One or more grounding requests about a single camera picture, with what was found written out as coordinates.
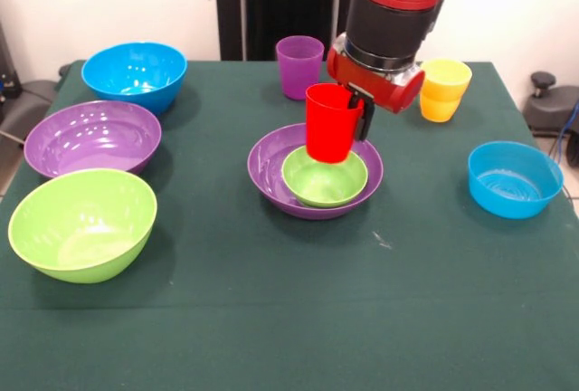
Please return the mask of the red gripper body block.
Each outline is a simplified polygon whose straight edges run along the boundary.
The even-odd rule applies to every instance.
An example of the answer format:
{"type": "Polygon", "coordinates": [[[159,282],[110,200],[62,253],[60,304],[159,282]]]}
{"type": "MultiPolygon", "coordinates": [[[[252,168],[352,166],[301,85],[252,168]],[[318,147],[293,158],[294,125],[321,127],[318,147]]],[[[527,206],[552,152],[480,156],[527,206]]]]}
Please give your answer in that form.
{"type": "Polygon", "coordinates": [[[406,110],[413,103],[425,79],[416,63],[396,72],[371,70],[352,59],[346,47],[347,37],[342,33],[329,49],[327,72],[332,79],[369,94],[377,106],[392,113],[406,110]]]}

